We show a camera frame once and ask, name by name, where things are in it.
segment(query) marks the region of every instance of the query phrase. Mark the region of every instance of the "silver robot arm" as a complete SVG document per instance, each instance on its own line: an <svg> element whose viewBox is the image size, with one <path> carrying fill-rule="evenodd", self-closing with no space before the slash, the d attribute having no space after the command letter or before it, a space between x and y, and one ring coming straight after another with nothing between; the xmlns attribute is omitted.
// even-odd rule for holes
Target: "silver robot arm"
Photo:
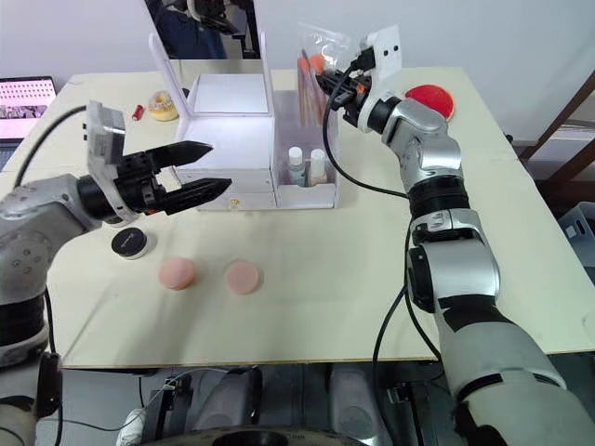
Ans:
<svg viewBox="0 0 595 446"><path fill-rule="evenodd" d="M156 174L169 165L194 162L212 147L183 141L124 156L122 113L98 102L89 103L86 111L90 175L35 181L0 202L2 445L33 445L36 421L60 405L60 357L44 353L47 272L60 248L103 221L132 221L139 213L174 214L216 199L231 185L225 178L202 178L167 192Z"/></svg>
<svg viewBox="0 0 595 446"><path fill-rule="evenodd" d="M394 33L365 42L398 41ZM392 78L368 74L382 68L375 64L382 49L363 48L350 66L358 76L327 72L318 82L348 123L362 129L365 112L367 130L399 160L412 214L408 293L438 325L456 431L472 446L593 444L595 425L576 396L531 336L496 308L498 266L469 206L446 121L413 99L374 93L375 78Z"/></svg>

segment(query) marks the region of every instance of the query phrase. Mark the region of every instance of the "clear plastic bag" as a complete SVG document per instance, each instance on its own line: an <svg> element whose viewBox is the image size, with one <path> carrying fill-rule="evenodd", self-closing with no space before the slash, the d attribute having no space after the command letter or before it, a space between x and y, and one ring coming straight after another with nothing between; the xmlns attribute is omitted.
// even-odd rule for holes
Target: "clear plastic bag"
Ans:
<svg viewBox="0 0 595 446"><path fill-rule="evenodd" d="M347 57L350 38L305 23L299 25L297 95L302 127L322 126L327 97L316 82L316 74L334 70Z"/></svg>

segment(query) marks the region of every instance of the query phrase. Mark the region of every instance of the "table surface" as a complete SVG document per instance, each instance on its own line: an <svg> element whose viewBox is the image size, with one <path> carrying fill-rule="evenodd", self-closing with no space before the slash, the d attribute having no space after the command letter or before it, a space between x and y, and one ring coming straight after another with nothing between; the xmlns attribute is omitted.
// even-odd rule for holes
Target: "table surface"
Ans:
<svg viewBox="0 0 595 446"><path fill-rule="evenodd" d="M254 61L173 62L182 85L198 72L257 72ZM272 73L276 89L295 88L292 71ZM471 205L498 261L498 306L547 353L595 348L595 288L512 148L462 69L405 69L395 92L437 84L456 102L450 135L463 153ZM125 152L173 140L178 121L131 120L137 104L165 87L158 72L74 76L0 175L7 193L24 156L59 114L90 99L120 109ZM25 180L86 172L79 114L36 155ZM339 125L341 162L355 177L402 190L398 162L376 134ZM161 175L169 187L173 178ZM341 182L332 210L197 212L143 216L135 226L157 244L143 258L115 256L116 229L104 227L64 246L49 273L58 349L66 367L150 367L283 361L368 361L390 303L402 286L408 203ZM160 265L190 258L200 281L164 289ZM235 259L263 274L248 296L225 288ZM437 343L429 314L416 311ZM405 307L394 314L382 359L431 359Z"/></svg>

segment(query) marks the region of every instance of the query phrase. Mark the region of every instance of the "small bottle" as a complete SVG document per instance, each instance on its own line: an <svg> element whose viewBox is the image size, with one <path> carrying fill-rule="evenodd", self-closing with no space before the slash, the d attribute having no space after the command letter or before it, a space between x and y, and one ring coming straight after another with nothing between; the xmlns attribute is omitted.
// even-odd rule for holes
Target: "small bottle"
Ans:
<svg viewBox="0 0 595 446"><path fill-rule="evenodd" d="M291 184L301 188L306 186L306 163L299 147L289 149L289 176Z"/></svg>
<svg viewBox="0 0 595 446"><path fill-rule="evenodd" d="M310 154L310 171L308 172L308 186L316 186L327 182L324 160L326 155L322 149L314 149Z"/></svg>

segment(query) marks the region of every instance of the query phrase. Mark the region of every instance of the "laptop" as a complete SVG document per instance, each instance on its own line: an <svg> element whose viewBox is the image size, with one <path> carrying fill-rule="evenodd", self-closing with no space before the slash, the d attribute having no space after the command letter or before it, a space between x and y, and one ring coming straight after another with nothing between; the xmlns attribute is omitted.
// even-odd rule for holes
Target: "laptop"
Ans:
<svg viewBox="0 0 595 446"><path fill-rule="evenodd" d="M0 78L0 170L55 97L51 76Z"/></svg>

